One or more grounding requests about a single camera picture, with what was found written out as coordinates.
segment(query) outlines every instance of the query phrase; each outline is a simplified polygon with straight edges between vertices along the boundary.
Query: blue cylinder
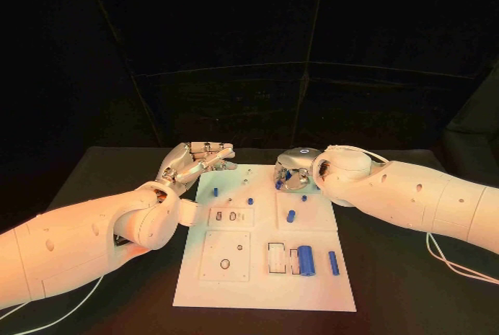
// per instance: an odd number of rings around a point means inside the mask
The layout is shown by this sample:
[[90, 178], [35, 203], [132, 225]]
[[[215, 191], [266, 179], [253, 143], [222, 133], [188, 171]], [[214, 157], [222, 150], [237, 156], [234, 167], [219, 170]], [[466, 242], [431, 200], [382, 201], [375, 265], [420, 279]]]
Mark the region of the blue cylinder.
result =
[[331, 251], [331, 269], [333, 270], [333, 275], [341, 274], [341, 270], [338, 269], [336, 254], [333, 251]]
[[315, 257], [312, 256], [310, 246], [299, 246], [299, 261], [300, 261], [300, 275], [315, 276]]
[[294, 210], [290, 210], [290, 211], [289, 211], [289, 217], [286, 218], [286, 220], [287, 220], [290, 223], [294, 221], [294, 215], [296, 215]]

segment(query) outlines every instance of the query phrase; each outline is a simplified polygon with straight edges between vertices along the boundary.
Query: robotic arm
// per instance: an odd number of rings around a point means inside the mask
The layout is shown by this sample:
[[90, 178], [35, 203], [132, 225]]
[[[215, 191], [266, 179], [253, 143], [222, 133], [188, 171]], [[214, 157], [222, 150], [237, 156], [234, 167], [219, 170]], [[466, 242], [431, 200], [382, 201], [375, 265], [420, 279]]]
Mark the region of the robotic arm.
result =
[[0, 235], [0, 309], [58, 295], [160, 249], [198, 203], [179, 196], [205, 171], [235, 169], [232, 144], [182, 143], [136, 190], [36, 216]]
[[499, 189], [494, 187], [348, 146], [329, 146], [323, 153], [310, 148], [286, 151], [274, 178], [286, 189], [303, 188], [313, 179], [336, 204], [499, 254]]

